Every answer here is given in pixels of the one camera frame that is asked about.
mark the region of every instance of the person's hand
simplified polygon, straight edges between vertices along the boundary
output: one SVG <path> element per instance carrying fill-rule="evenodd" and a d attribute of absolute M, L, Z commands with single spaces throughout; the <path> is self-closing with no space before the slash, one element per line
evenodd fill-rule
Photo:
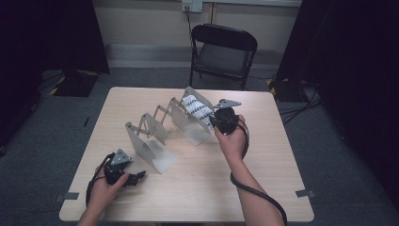
<path fill-rule="evenodd" d="M 118 181 L 110 185 L 104 174 L 104 168 L 101 168 L 97 180 L 91 189 L 90 200 L 88 201 L 88 208 L 95 208 L 101 212 L 117 197 L 118 191 L 126 183 L 129 174 L 123 174 Z"/>
<path fill-rule="evenodd" d="M 239 115 L 238 117 L 238 123 L 244 126 L 243 121 L 246 120 L 242 115 Z M 241 128 L 237 126 L 231 134 L 224 135 L 217 127 L 215 127 L 215 135 L 219 140 L 220 149 L 228 162 L 242 160 L 242 154 L 246 144 L 246 136 Z"/>

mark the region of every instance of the electrical outlet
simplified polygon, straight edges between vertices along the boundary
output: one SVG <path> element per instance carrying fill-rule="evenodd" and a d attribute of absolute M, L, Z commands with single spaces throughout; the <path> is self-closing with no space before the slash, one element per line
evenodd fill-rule
<path fill-rule="evenodd" d="M 182 0 L 182 11 L 202 12 L 202 1 Z"/>

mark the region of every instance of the gray carpet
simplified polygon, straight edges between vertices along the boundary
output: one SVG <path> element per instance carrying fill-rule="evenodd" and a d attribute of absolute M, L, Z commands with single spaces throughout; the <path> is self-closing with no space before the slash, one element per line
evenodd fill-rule
<path fill-rule="evenodd" d="M 250 76 L 275 73 L 254 69 Z M 59 219 L 62 203 L 55 198 L 71 185 L 107 92 L 116 86 L 184 89 L 188 76 L 188 68 L 111 69 L 110 75 L 99 77 L 87 98 L 51 96 L 47 94 L 51 87 L 43 89 L 36 111 L 0 158 L 0 225 L 74 225 Z M 206 75 L 202 79 L 196 75 L 193 87 L 239 89 L 235 82 Z M 249 78 L 247 89 L 268 91 L 259 78 Z M 296 106 L 303 104 L 278 103 L 279 109 Z M 305 187 L 316 195 L 311 198 L 314 221 L 289 225 L 399 225 L 399 214 L 384 190 L 342 142 L 336 122 L 323 106 L 304 111 L 285 128 Z"/>

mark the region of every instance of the person's arm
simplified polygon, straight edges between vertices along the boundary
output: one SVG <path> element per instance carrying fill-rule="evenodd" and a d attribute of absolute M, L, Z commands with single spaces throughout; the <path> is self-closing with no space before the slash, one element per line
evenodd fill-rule
<path fill-rule="evenodd" d="M 239 119 L 240 121 L 245 121 L 244 117 L 241 115 Z M 220 149 L 226 157 L 235 180 L 266 194 L 242 159 L 242 153 L 246 143 L 244 131 L 237 127 L 234 132 L 226 136 L 220 133 L 216 127 L 215 135 L 219 140 Z M 284 225 L 279 210 L 272 203 L 238 187 L 237 192 L 246 225 Z"/>
<path fill-rule="evenodd" d="M 117 197 L 118 191 L 129 178 L 129 174 L 123 174 L 114 185 L 110 185 L 104 177 L 104 169 L 100 170 L 99 178 L 91 189 L 88 208 L 82 214 L 77 225 L 97 225 L 105 208 Z"/>

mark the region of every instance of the wooden table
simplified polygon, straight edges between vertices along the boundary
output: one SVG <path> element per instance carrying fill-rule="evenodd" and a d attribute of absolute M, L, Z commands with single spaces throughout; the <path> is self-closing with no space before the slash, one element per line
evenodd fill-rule
<path fill-rule="evenodd" d="M 250 133 L 245 158 L 248 168 L 266 192 L 282 205 L 288 221 L 312 221 L 309 198 L 298 198 L 295 194 L 305 187 L 273 96 L 253 91 L 197 89 L 197 92 L 213 104 L 220 99 L 242 103 L 234 110 L 244 115 Z M 164 122 L 168 131 L 166 145 L 177 160 L 162 175 L 135 153 L 125 123 L 131 121 L 138 125 L 144 113 L 153 115 L 158 105 L 167 107 L 172 97 L 181 100 L 183 94 L 183 89 L 112 88 L 109 91 L 69 190 L 78 192 L 78 199 L 64 201 L 59 213 L 62 220 L 80 218 L 86 209 L 86 189 L 94 170 L 107 154 L 121 148 L 134 160 L 126 171 L 146 170 L 147 175 L 137 186 L 123 188 L 102 220 L 244 221 L 236 188 L 230 182 L 231 171 L 213 132 L 199 146 L 194 146 L 167 116 Z"/>

